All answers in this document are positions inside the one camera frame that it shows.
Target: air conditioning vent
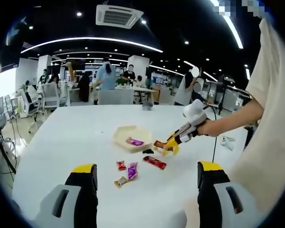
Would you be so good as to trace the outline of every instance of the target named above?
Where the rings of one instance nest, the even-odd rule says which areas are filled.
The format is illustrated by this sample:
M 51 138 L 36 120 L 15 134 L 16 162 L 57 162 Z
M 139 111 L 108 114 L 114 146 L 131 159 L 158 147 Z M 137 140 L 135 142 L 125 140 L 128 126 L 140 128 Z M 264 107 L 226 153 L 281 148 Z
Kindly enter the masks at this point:
M 98 5 L 96 25 L 114 26 L 131 29 L 143 12 L 120 6 Z

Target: red candy bar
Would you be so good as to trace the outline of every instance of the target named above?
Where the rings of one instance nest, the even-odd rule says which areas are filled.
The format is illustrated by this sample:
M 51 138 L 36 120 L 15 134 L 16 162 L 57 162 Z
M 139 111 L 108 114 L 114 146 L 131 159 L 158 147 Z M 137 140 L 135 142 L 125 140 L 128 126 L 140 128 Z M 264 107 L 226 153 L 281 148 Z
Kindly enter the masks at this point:
M 166 168 L 166 166 L 167 166 L 166 163 L 164 163 L 164 162 L 162 162 L 162 161 L 160 161 L 160 160 L 157 160 L 156 158 L 151 157 L 151 156 L 145 156 L 145 157 L 143 158 L 143 160 L 146 161 L 146 162 L 148 162 L 148 163 L 150 163 L 150 164 L 152 164 L 152 165 L 157 166 L 157 167 L 160 168 L 161 170 L 164 170 L 164 169 Z
M 122 171 L 122 170 L 126 170 L 127 169 L 127 167 L 125 167 L 125 165 L 124 165 L 124 161 L 118 161 L 118 162 L 116 162 L 117 163 L 117 165 L 118 165 L 118 170 L 119 171 Z

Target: ceiling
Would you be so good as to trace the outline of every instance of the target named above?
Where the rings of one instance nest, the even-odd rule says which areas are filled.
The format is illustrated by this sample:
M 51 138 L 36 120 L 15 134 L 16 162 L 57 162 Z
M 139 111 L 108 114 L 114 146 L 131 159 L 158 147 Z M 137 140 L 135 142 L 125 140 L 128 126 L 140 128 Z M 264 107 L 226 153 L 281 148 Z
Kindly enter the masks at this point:
M 96 25 L 95 14 L 98 4 L 103 4 L 103 1 L 66 0 L 63 3 L 41 3 L 41 8 L 33 8 L 25 19 L 25 42 L 37 45 L 62 38 L 104 37 L 148 45 L 162 50 L 163 53 L 119 42 L 75 40 L 40 46 L 23 53 L 21 57 L 83 51 L 122 53 L 130 56 L 144 54 L 155 66 L 165 66 L 166 69 L 185 74 L 192 68 L 183 63 L 186 60 L 198 67 L 201 66 L 203 71 L 214 77 L 220 74 L 229 75 L 234 79 L 236 87 L 246 87 L 248 80 L 244 65 L 247 64 L 252 72 L 260 49 L 260 19 L 253 17 L 244 7 L 235 5 L 234 9 L 237 11 L 231 14 L 231 20 L 244 46 L 243 49 L 239 49 L 223 17 L 213 11 L 210 0 L 107 1 L 108 5 L 124 6 L 144 12 L 142 18 L 147 23 L 142 24 L 138 21 L 131 29 Z M 82 12 L 81 17 L 76 15 L 78 11 Z M 90 56 L 87 54 L 69 55 L 109 56 L 101 53 L 90 53 Z M 128 59 L 127 56 L 111 55 L 115 59 Z

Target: purple candy wrapper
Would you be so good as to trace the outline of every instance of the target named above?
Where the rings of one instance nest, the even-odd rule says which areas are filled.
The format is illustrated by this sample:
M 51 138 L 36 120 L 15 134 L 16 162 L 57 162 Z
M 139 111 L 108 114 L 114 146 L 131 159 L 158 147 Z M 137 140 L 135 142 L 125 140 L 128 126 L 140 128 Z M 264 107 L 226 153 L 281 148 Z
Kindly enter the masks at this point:
M 128 167 L 128 179 L 132 180 L 137 175 L 137 162 L 131 163 Z
M 133 138 L 131 138 L 131 137 L 129 137 L 129 138 L 126 140 L 126 142 L 129 143 L 129 144 L 135 145 L 135 146 L 141 146 L 141 145 L 144 144 L 143 141 L 135 140 L 135 139 L 133 139 Z

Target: blue shirt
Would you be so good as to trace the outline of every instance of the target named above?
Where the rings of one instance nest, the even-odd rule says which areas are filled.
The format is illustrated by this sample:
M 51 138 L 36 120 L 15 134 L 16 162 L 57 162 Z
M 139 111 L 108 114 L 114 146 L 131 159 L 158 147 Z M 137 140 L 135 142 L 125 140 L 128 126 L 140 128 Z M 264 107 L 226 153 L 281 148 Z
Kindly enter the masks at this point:
M 111 73 L 107 74 L 105 66 L 109 64 L 111 68 Z M 115 83 L 116 83 L 116 69 L 114 66 L 111 65 L 110 62 L 105 62 L 101 67 L 99 67 L 97 74 L 96 74 L 96 80 L 100 81 L 102 80 L 102 84 L 99 86 L 102 90 L 110 90 L 115 89 Z

